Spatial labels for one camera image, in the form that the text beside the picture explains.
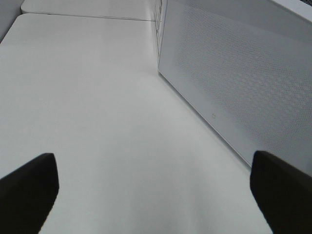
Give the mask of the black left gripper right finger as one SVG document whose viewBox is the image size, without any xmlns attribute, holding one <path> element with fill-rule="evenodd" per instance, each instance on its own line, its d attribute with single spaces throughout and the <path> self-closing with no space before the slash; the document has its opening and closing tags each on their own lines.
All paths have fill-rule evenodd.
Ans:
<svg viewBox="0 0 312 234">
<path fill-rule="evenodd" d="M 274 234 L 312 232 L 312 178 L 266 151 L 256 151 L 252 195 Z"/>
</svg>

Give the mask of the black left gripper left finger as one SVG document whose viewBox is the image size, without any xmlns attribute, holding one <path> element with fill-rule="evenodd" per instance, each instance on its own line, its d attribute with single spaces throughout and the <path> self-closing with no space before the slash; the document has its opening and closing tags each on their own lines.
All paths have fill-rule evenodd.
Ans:
<svg viewBox="0 0 312 234">
<path fill-rule="evenodd" d="M 0 179 L 0 232 L 38 234 L 59 193 L 53 153 L 41 154 Z"/>
</svg>

